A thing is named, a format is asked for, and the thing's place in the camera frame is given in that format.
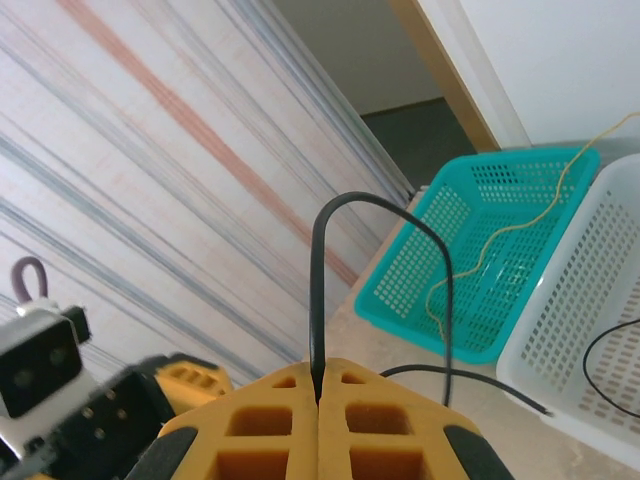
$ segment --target wire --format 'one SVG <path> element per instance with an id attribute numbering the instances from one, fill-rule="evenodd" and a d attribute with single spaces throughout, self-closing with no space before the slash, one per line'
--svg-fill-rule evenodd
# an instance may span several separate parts
<path id="1" fill-rule="evenodd" d="M 445 369 L 443 367 L 439 367 L 437 365 L 426 365 L 426 364 L 423 364 L 423 363 L 414 363 L 414 364 L 410 364 L 410 365 L 401 365 L 399 367 L 390 368 L 390 369 L 385 370 L 384 372 L 382 372 L 380 374 L 380 376 L 382 376 L 382 377 L 390 377 L 391 375 L 397 375 L 398 373 L 417 372 L 417 371 L 434 372 L 434 373 L 445 373 Z M 553 416 L 553 414 L 549 410 L 547 410 L 545 407 L 540 405 L 535 400 L 527 397 L 523 393 L 520 393 L 515 388 L 510 387 L 509 385 L 506 385 L 506 384 L 502 383 L 499 380 L 496 380 L 495 378 L 487 377 L 486 375 L 482 375 L 480 373 L 470 372 L 468 370 L 459 370 L 457 368 L 451 369 L 451 374 L 452 375 L 456 375 L 458 377 L 471 378 L 473 380 L 478 380 L 479 382 L 484 382 L 484 383 L 487 383 L 487 384 L 492 385 L 494 387 L 498 387 L 499 389 L 507 392 L 508 394 L 513 395 L 514 397 L 516 397 L 521 402 L 526 403 L 531 408 L 533 408 L 534 410 L 542 413 L 543 415 Z"/>
<path id="2" fill-rule="evenodd" d="M 38 296 L 47 297 L 49 295 L 47 272 L 42 262 L 36 257 L 22 257 L 11 267 L 11 287 L 19 303 L 27 303 L 33 300 L 24 283 L 24 270 L 28 266 L 33 267 L 38 276 Z"/>
<path id="3" fill-rule="evenodd" d="M 569 163 L 567 163 L 567 165 L 565 165 L 564 169 L 562 170 L 562 173 L 560 174 L 560 178 L 558 179 L 558 184 L 556 186 L 556 194 L 553 197 L 553 200 L 551 201 L 551 203 L 549 205 L 547 205 L 547 208 L 545 208 L 542 213 L 540 215 L 538 215 L 536 218 L 534 218 L 533 220 L 530 220 L 526 223 L 522 223 L 520 225 L 510 225 L 507 227 L 503 227 L 500 228 L 498 230 L 496 230 L 495 232 L 493 232 L 493 234 L 491 234 L 491 236 L 489 237 L 489 239 L 487 240 L 487 242 L 484 244 L 484 246 L 482 247 L 482 250 L 480 251 L 480 258 L 478 258 L 478 263 L 476 264 L 475 267 L 473 267 L 471 270 L 467 270 L 465 272 L 460 272 L 460 273 L 456 273 L 454 275 L 454 280 L 457 280 L 459 278 L 464 278 L 464 277 L 468 277 L 470 275 L 473 275 L 474 273 L 476 273 L 478 270 L 480 270 L 480 268 L 482 267 L 482 264 L 484 263 L 484 258 L 487 255 L 487 251 L 489 250 L 489 247 L 491 246 L 491 244 L 493 243 L 493 241 L 499 236 L 502 235 L 503 233 L 507 233 L 507 232 L 513 232 L 515 230 L 522 230 L 525 228 L 529 228 L 533 225 L 535 225 L 536 223 L 538 223 L 540 220 L 542 220 L 545 216 L 547 216 L 547 214 L 553 209 L 553 207 L 556 206 L 556 204 L 558 203 L 558 201 L 560 200 L 560 197 L 562 195 L 562 184 L 564 182 L 564 178 L 566 177 L 567 173 L 569 173 L 569 169 L 573 166 L 573 164 L 578 161 L 578 159 L 580 157 L 582 157 L 582 155 L 584 154 L 584 152 L 586 152 L 594 143 L 596 143 L 598 140 L 600 140 L 602 137 L 606 137 L 607 135 L 609 135 L 610 133 L 615 132 L 618 128 L 620 128 L 627 120 L 629 120 L 630 118 L 633 117 L 640 117 L 640 112 L 632 112 L 630 114 L 628 114 L 626 117 L 624 117 L 622 120 L 620 120 L 618 123 L 616 123 L 615 125 L 613 125 L 612 127 L 606 129 L 604 132 L 599 133 L 598 135 L 596 135 L 595 137 L 593 137 L 591 140 L 589 140 L 581 149 L 580 151 L 578 151 L 578 153 L 575 154 L 575 156 L 569 161 Z M 427 294 L 427 300 L 425 302 L 425 308 L 427 311 L 427 314 L 436 321 L 436 323 L 438 324 L 438 328 L 440 330 L 440 336 L 442 337 L 442 339 L 444 340 L 444 334 L 442 331 L 442 322 L 440 321 L 440 319 L 431 311 L 431 308 L 429 308 L 429 303 L 431 301 L 431 296 L 433 295 L 433 292 L 440 288 L 442 285 L 444 285 L 444 283 L 447 281 L 447 279 L 443 279 L 441 281 L 439 281 L 438 283 L 436 283 L 435 285 L 433 285 L 431 287 L 431 289 L 429 290 L 429 293 Z"/>
<path id="4" fill-rule="evenodd" d="M 606 337 L 610 333 L 615 332 L 616 330 L 620 330 L 621 328 L 629 327 L 631 325 L 635 325 L 635 324 L 638 324 L 638 323 L 640 323 L 640 318 L 638 318 L 637 320 L 632 320 L 630 322 L 619 323 L 618 325 L 615 325 L 615 326 L 611 327 L 610 329 L 605 330 L 604 332 L 602 332 L 600 335 L 598 335 L 596 338 L 593 339 L 593 341 L 589 344 L 589 346 L 585 350 L 584 356 L 582 357 L 582 372 L 584 373 L 584 376 L 587 379 L 587 382 L 589 382 L 589 385 L 591 385 L 591 387 L 598 393 L 598 395 L 600 395 L 603 398 L 603 400 L 605 400 L 607 403 L 609 403 L 610 405 L 614 406 L 615 408 L 617 408 L 621 412 L 624 412 L 627 415 L 629 415 L 631 417 L 634 417 L 634 418 L 640 418 L 640 413 L 632 412 L 631 410 L 628 410 L 628 409 L 622 407 L 621 405 L 618 405 L 609 396 L 607 396 L 602 390 L 600 390 L 600 388 L 598 388 L 598 386 L 591 379 L 591 376 L 589 375 L 589 372 L 587 371 L 587 361 L 589 360 L 589 354 L 591 353 L 591 350 L 593 350 L 593 347 L 595 347 L 596 344 L 600 340 L 602 340 L 604 337 Z"/>
<path id="5" fill-rule="evenodd" d="M 445 332 L 445 386 L 442 404 L 449 406 L 452 390 L 452 363 L 453 363 L 453 265 L 451 256 L 444 241 L 422 221 L 411 215 L 406 210 L 393 203 L 371 193 L 349 192 L 337 196 L 327 203 L 313 224 L 311 236 L 311 265 L 309 274 L 309 357 L 311 363 L 311 378 L 316 394 L 316 401 L 322 395 L 322 379 L 326 367 L 325 338 L 324 338 L 324 248 L 327 223 L 331 215 L 341 206 L 351 202 L 364 202 L 385 208 L 407 222 L 415 225 L 435 242 L 444 257 L 447 272 L 447 311 Z"/>

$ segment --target doorway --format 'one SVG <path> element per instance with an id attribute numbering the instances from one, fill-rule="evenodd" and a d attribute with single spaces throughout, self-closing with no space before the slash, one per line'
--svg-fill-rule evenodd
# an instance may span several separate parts
<path id="1" fill-rule="evenodd" d="M 415 188 L 476 152 L 414 0 L 273 1 Z"/>

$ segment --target door frame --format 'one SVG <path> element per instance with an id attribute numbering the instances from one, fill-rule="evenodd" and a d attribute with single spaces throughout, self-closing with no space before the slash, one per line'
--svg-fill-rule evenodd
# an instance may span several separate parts
<path id="1" fill-rule="evenodd" d="M 387 1 L 475 149 L 531 146 L 460 0 Z"/>

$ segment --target basket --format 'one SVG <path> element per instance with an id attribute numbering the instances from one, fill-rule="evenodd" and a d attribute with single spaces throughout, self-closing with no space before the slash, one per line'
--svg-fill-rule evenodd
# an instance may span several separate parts
<path id="1" fill-rule="evenodd" d="M 449 162 L 413 213 L 444 240 L 455 272 L 471 269 L 489 236 L 528 222 L 553 200 L 574 148 L 485 153 Z M 578 208 L 599 165 L 589 150 L 565 176 L 562 196 L 543 220 L 505 233 L 489 248 L 481 272 L 455 282 L 453 356 L 468 363 L 495 362 L 547 260 Z M 356 298 L 355 311 L 375 326 L 442 353 L 437 323 L 427 316 L 426 296 L 445 278 L 435 244 L 406 224 Z M 446 286 L 430 308 L 444 319 Z"/>
<path id="2" fill-rule="evenodd" d="M 640 420 L 605 402 L 587 383 L 589 343 L 640 317 L 640 155 L 596 178 L 524 308 L 497 375 L 545 405 L 546 423 L 640 470 Z M 603 338 L 589 355 L 593 381 L 640 412 L 640 326 Z"/>

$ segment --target floor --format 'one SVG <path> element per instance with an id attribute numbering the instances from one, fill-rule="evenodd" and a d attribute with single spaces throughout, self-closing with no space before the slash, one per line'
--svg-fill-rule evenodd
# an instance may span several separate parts
<path id="1" fill-rule="evenodd" d="M 409 182 L 431 183 L 449 160 L 475 150 L 444 99 L 363 116 Z"/>
<path id="2" fill-rule="evenodd" d="M 351 294 L 327 323 L 327 356 L 354 361 L 374 372 L 408 363 L 442 364 L 438 355 L 373 327 L 358 317 L 353 304 L 357 293 L 397 234 L 396 225 Z M 493 365 L 463 365 L 495 378 Z M 443 379 L 436 374 L 412 372 L 393 381 L 434 401 L 442 395 Z M 640 480 L 640 472 L 593 450 L 546 425 L 496 388 L 468 379 L 453 381 L 452 408 L 474 422 L 518 480 Z"/>

